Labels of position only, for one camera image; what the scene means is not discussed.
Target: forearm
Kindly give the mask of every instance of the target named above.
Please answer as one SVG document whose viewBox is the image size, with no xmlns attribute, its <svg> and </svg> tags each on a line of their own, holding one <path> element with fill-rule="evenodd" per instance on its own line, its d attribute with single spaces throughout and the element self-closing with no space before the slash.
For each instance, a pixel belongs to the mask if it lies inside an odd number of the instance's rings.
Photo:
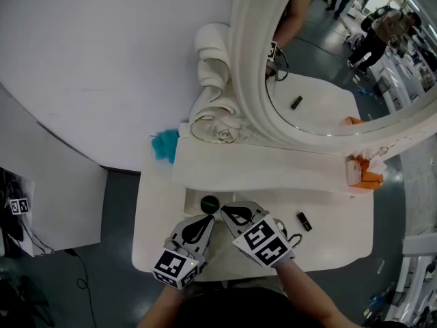
<svg viewBox="0 0 437 328">
<path fill-rule="evenodd" d="M 331 298 L 293 260 L 280 264 L 276 270 L 288 298 L 298 311 L 318 321 L 338 311 Z"/>
<path fill-rule="evenodd" d="M 273 40 L 281 49 L 300 31 L 305 21 L 304 16 L 290 16 L 278 28 Z"/>
<path fill-rule="evenodd" d="M 137 328 L 172 327 L 183 298 L 182 290 L 165 286 L 158 300 L 156 300 Z"/>
</svg>

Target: black cylindrical cap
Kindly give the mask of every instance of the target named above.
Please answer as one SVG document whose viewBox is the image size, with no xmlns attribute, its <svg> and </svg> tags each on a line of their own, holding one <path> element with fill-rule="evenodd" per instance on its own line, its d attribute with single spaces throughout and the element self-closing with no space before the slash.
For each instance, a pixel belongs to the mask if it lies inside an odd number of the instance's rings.
<svg viewBox="0 0 437 328">
<path fill-rule="evenodd" d="M 205 214 L 214 214 L 220 208 L 220 202 L 213 195 L 207 195 L 200 201 L 200 209 Z"/>
<path fill-rule="evenodd" d="M 298 213 L 297 217 L 300 223 L 302 224 L 303 228 L 305 229 L 305 231 L 309 232 L 313 229 L 304 213 L 302 212 Z"/>
</svg>

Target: black shirt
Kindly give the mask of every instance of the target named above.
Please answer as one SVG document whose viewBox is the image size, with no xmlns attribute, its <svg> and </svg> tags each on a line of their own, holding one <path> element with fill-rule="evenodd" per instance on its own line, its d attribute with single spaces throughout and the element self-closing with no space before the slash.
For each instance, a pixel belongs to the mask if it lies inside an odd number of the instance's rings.
<svg viewBox="0 0 437 328">
<path fill-rule="evenodd" d="M 180 306 L 174 327 L 322 326 L 299 314 L 285 295 L 265 288 L 232 288 L 185 301 Z"/>
</svg>

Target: teal cloth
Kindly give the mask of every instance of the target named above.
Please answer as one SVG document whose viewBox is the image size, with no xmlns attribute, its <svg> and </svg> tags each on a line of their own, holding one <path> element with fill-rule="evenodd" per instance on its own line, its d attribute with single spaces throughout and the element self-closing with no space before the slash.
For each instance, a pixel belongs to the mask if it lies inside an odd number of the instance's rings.
<svg viewBox="0 0 437 328">
<path fill-rule="evenodd" d="M 175 162 L 176 147 L 178 146 L 179 132 L 177 130 L 166 130 L 159 133 L 152 140 L 152 147 L 155 157 L 158 160 L 168 159 L 171 164 Z"/>
</svg>

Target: white vanity table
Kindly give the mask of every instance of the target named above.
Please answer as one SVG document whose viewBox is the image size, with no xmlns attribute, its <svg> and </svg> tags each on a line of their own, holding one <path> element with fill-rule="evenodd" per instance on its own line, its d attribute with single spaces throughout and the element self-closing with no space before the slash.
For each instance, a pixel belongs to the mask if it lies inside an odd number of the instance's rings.
<svg viewBox="0 0 437 328">
<path fill-rule="evenodd" d="M 186 145 L 179 143 L 179 147 L 197 145 L 195 139 Z M 292 161 L 294 153 L 285 150 Z M 315 154 L 318 163 L 327 166 L 332 163 L 332 157 Z M 331 161 L 323 162 L 324 157 Z M 187 188 L 172 182 L 172 166 L 168 161 L 157 161 L 150 145 L 145 150 L 144 170 L 141 173 L 137 200 L 137 214 L 135 219 L 135 233 L 132 247 L 132 262 L 141 271 L 150 271 L 156 261 L 156 251 L 163 245 L 165 238 L 174 226 L 183 220 L 186 208 Z M 318 179 L 311 172 L 290 168 L 304 180 Z M 302 243 L 295 248 L 296 262 L 304 271 L 319 271 L 343 267 L 358 258 L 368 256 L 373 244 L 373 193 L 354 195 L 351 191 L 331 193 L 310 189 L 275 189 L 258 191 L 235 192 L 234 200 L 253 200 L 273 217 L 281 219 L 290 232 L 303 233 Z M 190 206 L 191 210 L 202 212 L 200 205 Z M 298 211 L 304 212 L 313 226 L 310 232 L 305 232 L 296 218 Z M 232 235 L 223 222 L 216 222 L 210 247 L 208 249 L 208 266 L 202 274 L 196 277 L 198 281 L 223 281 L 274 275 L 273 269 L 263 269 L 238 251 L 231 244 Z"/>
<path fill-rule="evenodd" d="M 383 160 L 436 132 L 437 88 L 403 111 L 364 124 L 353 95 L 319 79 L 289 74 L 265 82 L 270 41 L 289 0 L 234 0 L 231 26 L 211 23 L 195 37 L 204 87 L 188 123 L 179 127 L 174 166 L 145 150 L 137 200 L 132 262 L 150 271 L 156 251 L 177 223 L 201 213 L 201 195 L 221 205 L 253 200 L 282 220 L 290 233 L 303 233 L 295 248 L 304 271 L 343 267 L 368 256 L 373 243 L 373 193 L 347 186 L 346 159 L 354 153 Z M 302 96 L 295 111 L 290 104 Z M 296 213 L 306 214 L 305 232 Z M 197 277 L 218 281 L 274 275 L 231 244 L 225 224 L 216 222 Z"/>
</svg>

